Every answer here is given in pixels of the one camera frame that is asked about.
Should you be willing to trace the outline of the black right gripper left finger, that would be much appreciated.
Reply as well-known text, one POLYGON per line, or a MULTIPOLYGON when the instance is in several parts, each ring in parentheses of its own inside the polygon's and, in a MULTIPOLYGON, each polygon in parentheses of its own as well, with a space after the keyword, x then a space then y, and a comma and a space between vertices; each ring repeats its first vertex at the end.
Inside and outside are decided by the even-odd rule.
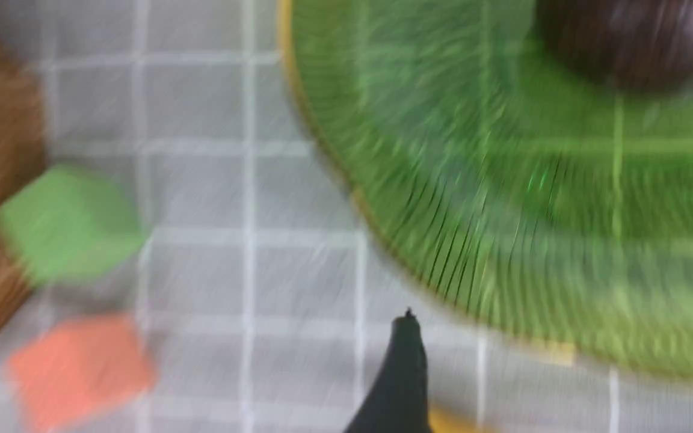
POLYGON ((387 350, 346 432, 430 432, 427 352, 412 309, 392 321, 387 350))

